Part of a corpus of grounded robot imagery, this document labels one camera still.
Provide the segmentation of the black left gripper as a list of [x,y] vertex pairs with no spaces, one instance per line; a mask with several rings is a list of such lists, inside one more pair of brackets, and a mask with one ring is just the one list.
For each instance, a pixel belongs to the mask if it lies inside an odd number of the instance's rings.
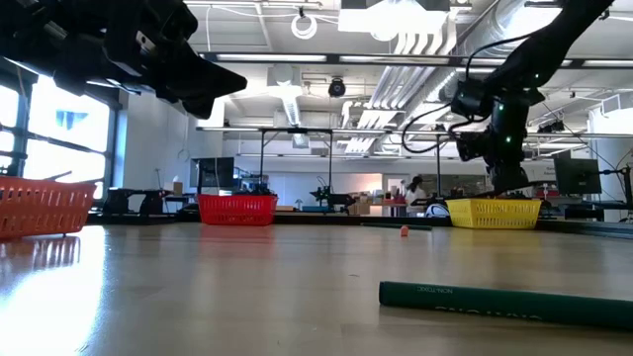
[[181,101],[188,114],[202,120],[211,116],[218,98],[246,87],[245,77],[189,47],[197,21],[182,0],[108,0],[107,6],[108,82],[149,88],[161,99]]

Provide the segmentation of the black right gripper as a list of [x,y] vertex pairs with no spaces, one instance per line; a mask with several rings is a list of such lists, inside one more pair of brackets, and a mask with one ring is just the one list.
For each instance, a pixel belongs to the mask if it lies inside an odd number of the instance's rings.
[[530,183],[520,166],[524,159],[522,146],[527,135],[528,111],[528,101],[523,94],[503,93],[494,97],[486,162],[493,166],[490,176],[496,193],[523,189]]

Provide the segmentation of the orange plastic basket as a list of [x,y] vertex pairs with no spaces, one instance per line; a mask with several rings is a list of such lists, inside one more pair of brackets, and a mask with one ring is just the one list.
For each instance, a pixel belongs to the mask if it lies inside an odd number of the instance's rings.
[[0,239],[80,231],[95,190],[88,183],[0,176]]

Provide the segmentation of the yellow plastic basket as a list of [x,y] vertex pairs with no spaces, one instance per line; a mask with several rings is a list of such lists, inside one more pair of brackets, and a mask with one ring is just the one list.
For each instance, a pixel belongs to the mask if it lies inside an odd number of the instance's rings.
[[454,226],[472,229],[533,229],[540,200],[458,199],[447,202]]

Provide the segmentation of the black computer monitor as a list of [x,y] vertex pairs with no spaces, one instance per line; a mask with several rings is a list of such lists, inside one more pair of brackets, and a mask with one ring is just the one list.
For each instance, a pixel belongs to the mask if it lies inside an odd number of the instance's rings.
[[190,185],[194,188],[232,188],[234,158],[193,158]]
[[569,154],[559,154],[554,158],[554,169],[561,195],[602,193],[596,159],[572,158]]

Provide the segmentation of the person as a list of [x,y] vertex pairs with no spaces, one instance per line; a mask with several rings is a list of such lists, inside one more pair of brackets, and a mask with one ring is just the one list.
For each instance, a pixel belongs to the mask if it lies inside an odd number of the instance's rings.
[[424,212],[426,193],[423,190],[422,183],[422,177],[420,175],[416,175],[407,185],[405,200],[407,203],[407,215],[410,218],[415,218],[418,214]]

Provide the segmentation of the green crayon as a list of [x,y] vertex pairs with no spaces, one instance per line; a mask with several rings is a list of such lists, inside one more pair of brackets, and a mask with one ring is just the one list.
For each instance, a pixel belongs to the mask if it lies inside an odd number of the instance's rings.
[[386,307],[458,312],[633,331],[633,302],[570,295],[383,281]]

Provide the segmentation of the black overhead light beam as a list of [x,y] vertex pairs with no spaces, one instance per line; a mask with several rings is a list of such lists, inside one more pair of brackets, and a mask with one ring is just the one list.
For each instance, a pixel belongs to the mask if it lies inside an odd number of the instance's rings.
[[288,52],[201,52],[200,57],[210,62],[225,63],[295,63],[329,65],[391,65],[465,67],[471,63],[476,68],[501,66],[502,57],[474,57],[453,55],[400,55],[400,54],[333,54],[333,53],[288,53]]

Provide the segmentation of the red plastic basket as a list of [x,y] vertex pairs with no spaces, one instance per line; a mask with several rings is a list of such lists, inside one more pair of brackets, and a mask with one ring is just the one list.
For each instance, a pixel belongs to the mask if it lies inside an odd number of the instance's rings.
[[271,224],[277,201],[274,195],[198,196],[201,221],[209,225]]

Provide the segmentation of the black equipment stand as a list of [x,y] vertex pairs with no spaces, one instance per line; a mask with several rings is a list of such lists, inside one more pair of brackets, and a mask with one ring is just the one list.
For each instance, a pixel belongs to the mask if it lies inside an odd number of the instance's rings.
[[[105,215],[162,215],[163,199],[170,194],[166,190],[135,190],[128,188],[110,188],[103,205]],[[136,211],[130,209],[130,197],[142,195]]]

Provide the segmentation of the white ceiling air duct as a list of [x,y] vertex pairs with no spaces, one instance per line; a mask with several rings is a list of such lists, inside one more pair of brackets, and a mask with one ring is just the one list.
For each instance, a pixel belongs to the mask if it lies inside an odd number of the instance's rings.
[[267,72],[267,91],[282,101],[289,125],[298,127],[301,124],[298,98],[303,95],[300,69],[286,63],[273,64]]

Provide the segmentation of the black table edge frame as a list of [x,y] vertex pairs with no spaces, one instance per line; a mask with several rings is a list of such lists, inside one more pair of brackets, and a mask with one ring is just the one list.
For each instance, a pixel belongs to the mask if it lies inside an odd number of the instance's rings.
[[[89,214],[87,225],[155,225],[167,223],[199,223],[200,217],[192,214],[172,214],[168,216],[141,217],[135,215],[123,215],[103,217],[101,214]],[[387,218],[387,217],[362,217],[348,215],[323,215],[304,213],[280,213],[276,214],[273,224],[307,224],[307,225],[369,225],[369,224],[407,224],[427,225],[431,227],[452,227],[449,218]],[[581,235],[595,235],[603,237],[623,238],[633,240],[633,224],[619,222],[574,222],[539,220],[536,230],[574,233]]]

